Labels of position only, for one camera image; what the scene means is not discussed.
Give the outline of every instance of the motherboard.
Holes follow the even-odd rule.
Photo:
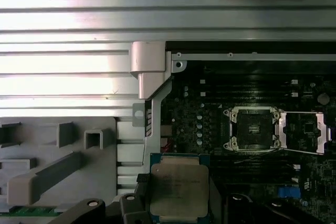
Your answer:
[[[336,76],[225,64],[192,62],[173,76],[161,152],[210,154],[226,190],[336,223]]]

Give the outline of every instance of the cpu socket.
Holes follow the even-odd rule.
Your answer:
[[[237,106],[224,111],[230,118],[230,151],[265,151],[279,148],[280,111],[274,107]]]

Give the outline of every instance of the metal bracket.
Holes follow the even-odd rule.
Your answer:
[[[171,91],[172,82],[168,81],[152,99],[152,131],[145,137],[143,153],[143,166],[146,173],[150,171],[151,153],[159,153],[161,150],[161,102]]]
[[[131,47],[131,74],[139,81],[139,99],[148,100],[171,76],[171,53],[165,42],[136,41]]]
[[[316,153],[313,152],[305,152],[300,150],[292,150],[287,146],[286,134],[284,133],[284,128],[286,127],[286,116],[288,113],[305,113],[305,114],[315,114],[317,117],[317,128],[321,131],[321,136],[318,137],[317,141],[317,150]],[[324,115],[323,113],[315,113],[315,112],[284,112],[281,113],[279,119],[279,140],[281,142],[281,148],[293,151],[293,152],[302,152],[302,153],[310,153],[310,154],[324,154],[324,144],[330,139],[330,129],[324,123]]]

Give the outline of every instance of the ribbed metal panel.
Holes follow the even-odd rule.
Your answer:
[[[336,0],[0,0],[0,116],[119,118],[119,192],[141,171],[135,40],[336,40]]]

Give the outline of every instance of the screw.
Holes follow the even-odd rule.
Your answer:
[[[89,207],[95,207],[96,205],[98,205],[98,202],[95,202],[95,201],[91,201],[88,203]]]

